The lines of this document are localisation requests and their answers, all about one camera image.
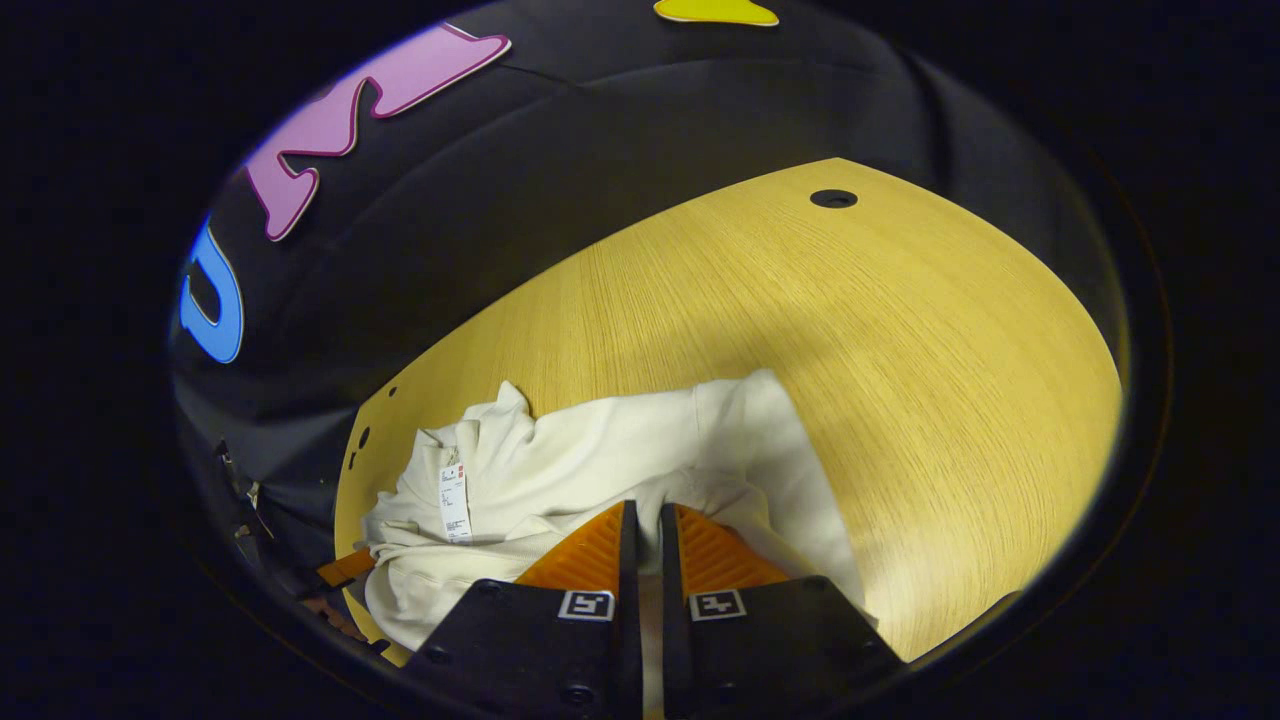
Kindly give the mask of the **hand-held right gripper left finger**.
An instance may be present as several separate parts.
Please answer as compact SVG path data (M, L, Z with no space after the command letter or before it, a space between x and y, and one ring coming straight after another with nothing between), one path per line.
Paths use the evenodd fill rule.
M639 719L637 509L621 501L513 582L475 582L404 665L479 719Z

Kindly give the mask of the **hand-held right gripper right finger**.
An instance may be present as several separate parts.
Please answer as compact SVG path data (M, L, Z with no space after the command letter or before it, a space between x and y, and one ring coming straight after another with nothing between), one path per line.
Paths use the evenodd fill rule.
M668 719L819 719L906 671L827 577L786 573L730 528L660 510Z

